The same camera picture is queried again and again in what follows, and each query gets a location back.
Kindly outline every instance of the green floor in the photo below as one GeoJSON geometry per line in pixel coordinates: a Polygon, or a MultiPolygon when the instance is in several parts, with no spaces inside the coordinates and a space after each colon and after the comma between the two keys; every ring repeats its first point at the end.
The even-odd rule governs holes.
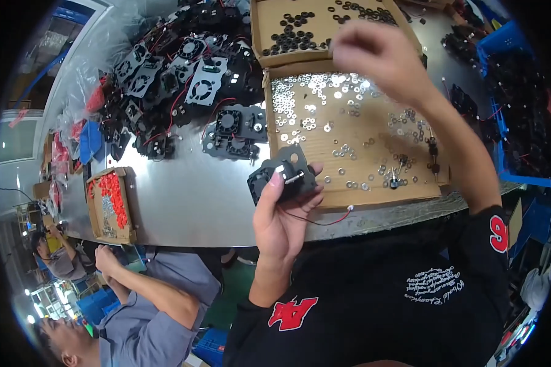
{"type": "Polygon", "coordinates": [[[202,321],[202,326],[212,325],[221,330],[229,330],[237,304],[247,299],[255,275],[255,267],[236,261],[232,268],[223,270],[224,292],[219,295],[202,321]]]}

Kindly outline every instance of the cardboard tray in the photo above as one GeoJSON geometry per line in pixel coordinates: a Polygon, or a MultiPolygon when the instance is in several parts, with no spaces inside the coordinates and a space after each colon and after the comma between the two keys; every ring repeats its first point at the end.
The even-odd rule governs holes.
{"type": "Polygon", "coordinates": [[[98,172],[97,174],[89,178],[86,184],[89,184],[90,182],[95,181],[98,178],[105,176],[106,174],[109,174],[111,172],[116,172],[116,175],[118,176],[120,195],[123,198],[123,204],[125,206],[127,214],[127,224],[123,229],[120,229],[118,227],[118,224],[116,223],[116,220],[109,220],[108,223],[110,227],[112,227],[116,231],[117,237],[106,237],[104,235],[104,233],[102,232],[102,229],[104,227],[104,213],[102,210],[102,190],[100,189],[100,187],[98,187],[97,183],[95,183],[92,187],[92,193],[94,194],[94,197],[91,198],[89,195],[86,197],[86,202],[88,203],[88,214],[90,216],[90,223],[92,224],[92,231],[94,232],[94,237],[99,241],[119,245],[132,244],[137,241],[137,232],[133,229],[133,223],[130,219],[129,214],[129,202],[127,200],[124,179],[124,177],[126,176],[125,169],[123,167],[117,167],[98,172]]]}
{"type": "MultiPolygon", "coordinates": [[[[399,28],[402,29],[406,37],[411,40],[412,45],[422,56],[422,46],[418,41],[416,34],[404,18],[404,15],[393,0],[360,0],[358,3],[365,8],[387,9],[392,13],[399,28]]],[[[330,59],[328,49],[317,48],[316,50],[297,50],[285,54],[264,56],[262,51],[271,48],[275,41],[272,40],[272,34],[283,33],[284,27],[279,25],[284,20],[284,14],[293,15],[301,12],[314,12],[315,17],[309,18],[307,24],[300,28],[294,27],[294,32],[304,31],[314,33],[314,42],[320,45],[327,38],[333,38],[338,29],[342,26],[332,18],[338,14],[343,17],[349,15],[352,19],[357,19],[359,11],[342,9],[342,5],[335,4],[334,0],[251,0],[251,40],[253,42],[253,52],[262,68],[271,68],[278,65],[286,65],[295,62],[315,61],[330,59]],[[335,12],[327,10],[329,6],[335,8],[335,12]]]]}
{"type": "MultiPolygon", "coordinates": [[[[280,140],[283,133],[286,133],[291,139],[291,132],[300,129],[301,135],[306,136],[306,141],[300,142],[300,146],[306,156],[308,162],[323,162],[324,170],[317,177],[317,181],[324,183],[324,177],[329,176],[331,182],[324,184],[324,201],[323,208],[345,208],[349,205],[363,206],[368,204],[382,204],[388,202],[403,202],[412,200],[423,200],[434,198],[441,195],[439,186],[449,184],[449,169],[447,157],[441,154],[442,148],[438,143],[439,156],[438,163],[441,166],[439,173],[438,184],[435,184],[434,175],[427,168],[427,163],[431,162],[431,156],[428,153],[428,145],[424,142],[411,147],[410,143],[406,143],[403,137],[389,137],[388,143],[394,149],[394,153],[407,154],[409,158],[416,158],[417,162],[405,175],[404,169],[401,178],[408,179],[408,185],[399,187],[397,190],[383,188],[384,182],[382,176],[378,174],[378,169],[382,164],[383,158],[387,159],[386,166],[391,169],[392,166],[398,167],[399,163],[394,161],[393,154],[388,148],[384,147],[384,140],[380,138],[380,133],[389,134],[388,129],[388,113],[394,112],[399,115],[404,111],[404,106],[400,107],[393,102],[390,102],[386,96],[372,98],[364,97],[360,100],[360,117],[351,117],[345,112],[340,115],[339,110],[344,108],[347,112],[350,107],[347,106],[349,98],[355,99],[356,93],[349,91],[343,93],[341,99],[333,97],[333,91],[338,89],[328,88],[323,90],[323,94],[327,95],[327,104],[323,106],[321,99],[317,95],[311,93],[308,87],[300,87],[299,83],[295,83],[291,91],[295,92],[294,99],[296,106],[294,113],[297,115],[294,126],[285,124],[279,127],[275,121],[277,112],[274,112],[272,104],[272,79],[280,77],[288,77],[291,75],[299,75],[304,73],[322,73],[336,72],[331,60],[312,61],[303,63],[294,63],[281,66],[279,68],[269,69],[265,72],[263,85],[265,88],[266,101],[266,117],[267,131],[270,141],[270,154],[272,157],[277,155],[280,147],[287,146],[286,141],[280,140]],[[309,112],[304,109],[305,105],[316,105],[317,112],[315,116],[310,116],[309,112]],[[311,131],[302,129],[301,121],[307,117],[316,119],[317,128],[311,131]],[[324,131],[324,126],[328,121],[334,121],[334,127],[330,132],[324,131]],[[372,137],[375,144],[365,148],[363,143],[372,137]],[[343,144],[348,144],[355,150],[357,160],[351,160],[348,155],[345,157],[335,158],[332,151],[340,150],[343,144]],[[341,176],[338,173],[339,168],[344,168],[346,173],[341,176]],[[368,176],[374,174],[374,181],[369,181],[368,176]],[[418,183],[414,184],[412,178],[417,176],[418,183]],[[358,189],[348,189],[347,181],[356,181],[359,185],[367,183],[370,191],[358,189]]],[[[417,113],[416,120],[424,117],[417,113]]],[[[404,125],[407,128],[417,130],[416,124],[408,122],[404,125]]],[[[425,129],[425,136],[429,136],[429,132],[425,129]]]]}

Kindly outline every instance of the ear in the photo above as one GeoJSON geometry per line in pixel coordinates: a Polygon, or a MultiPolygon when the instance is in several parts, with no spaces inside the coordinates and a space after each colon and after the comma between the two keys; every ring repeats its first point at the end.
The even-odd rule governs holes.
{"type": "Polygon", "coordinates": [[[61,360],[67,367],[77,367],[78,360],[76,355],[68,355],[66,353],[61,354],[61,360]]]}

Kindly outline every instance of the red letter print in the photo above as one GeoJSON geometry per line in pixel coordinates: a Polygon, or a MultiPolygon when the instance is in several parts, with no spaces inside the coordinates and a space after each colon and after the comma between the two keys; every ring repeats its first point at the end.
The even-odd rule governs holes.
{"type": "Polygon", "coordinates": [[[318,302],[318,297],[304,298],[300,301],[300,304],[298,304],[298,301],[290,301],[285,304],[276,302],[272,317],[267,321],[267,326],[272,327],[279,321],[279,331],[300,329],[304,317],[316,302],[318,302]]]}
{"type": "Polygon", "coordinates": [[[492,248],[501,254],[505,253],[508,248],[508,232],[502,218],[492,216],[490,218],[490,230],[492,231],[490,236],[492,248]]]}

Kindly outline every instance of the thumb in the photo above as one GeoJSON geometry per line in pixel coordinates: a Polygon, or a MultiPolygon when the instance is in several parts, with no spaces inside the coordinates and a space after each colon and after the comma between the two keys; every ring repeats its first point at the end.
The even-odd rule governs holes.
{"type": "Polygon", "coordinates": [[[348,45],[337,45],[332,53],[332,61],[339,70],[344,72],[359,73],[375,78],[383,73],[382,61],[367,50],[348,45]]]}
{"type": "Polygon", "coordinates": [[[268,226],[273,219],[276,203],[284,191],[284,178],[279,172],[274,172],[272,179],[265,185],[261,197],[257,203],[257,209],[253,216],[253,224],[263,228],[268,226]]]}

